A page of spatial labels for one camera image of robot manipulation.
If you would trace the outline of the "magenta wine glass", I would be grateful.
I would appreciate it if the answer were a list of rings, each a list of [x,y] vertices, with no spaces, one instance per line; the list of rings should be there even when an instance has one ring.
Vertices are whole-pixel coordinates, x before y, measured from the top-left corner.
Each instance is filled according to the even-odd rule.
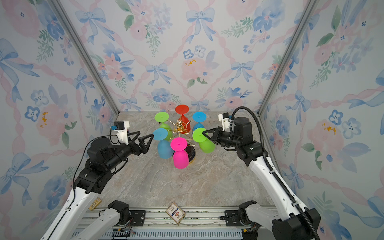
[[[173,161],[177,169],[185,169],[189,165],[189,156],[186,152],[188,142],[186,139],[178,137],[171,141],[171,148],[174,150]]]

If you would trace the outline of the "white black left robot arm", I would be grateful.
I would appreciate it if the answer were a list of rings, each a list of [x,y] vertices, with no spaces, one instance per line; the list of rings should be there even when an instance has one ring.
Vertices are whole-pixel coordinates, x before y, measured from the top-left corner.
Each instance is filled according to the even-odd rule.
[[[70,240],[91,204],[102,193],[110,179],[128,162],[130,155],[146,154],[153,134],[127,133],[127,141],[113,144],[109,136],[97,137],[88,143],[85,168],[73,182],[73,190],[65,205],[43,235],[44,240]]]

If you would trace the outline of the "gold wire glass rack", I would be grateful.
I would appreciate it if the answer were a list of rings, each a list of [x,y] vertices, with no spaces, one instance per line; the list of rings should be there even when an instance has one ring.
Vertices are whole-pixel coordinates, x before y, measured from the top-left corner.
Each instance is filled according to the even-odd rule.
[[[190,165],[196,157],[196,150],[195,150],[195,145],[192,143],[193,139],[190,136],[191,135],[190,133],[192,132],[192,130],[190,129],[190,127],[188,127],[189,123],[190,123],[189,121],[185,123],[184,121],[182,121],[182,118],[180,118],[179,120],[177,120],[175,124],[172,123],[173,128],[168,130],[168,133],[172,133],[171,140],[175,138],[183,138],[186,140],[187,145],[184,151],[188,155],[188,160]]]

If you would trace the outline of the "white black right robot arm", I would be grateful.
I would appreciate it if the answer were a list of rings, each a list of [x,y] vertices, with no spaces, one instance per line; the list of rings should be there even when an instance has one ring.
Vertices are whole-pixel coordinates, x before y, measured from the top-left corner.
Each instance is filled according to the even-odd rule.
[[[318,240],[317,229],[321,217],[314,208],[309,209],[282,179],[261,142],[254,140],[252,124],[248,118],[218,116],[212,142],[230,147],[247,167],[259,178],[275,204],[276,211],[262,207],[255,201],[239,206],[243,224],[255,223],[273,233],[277,240]]]

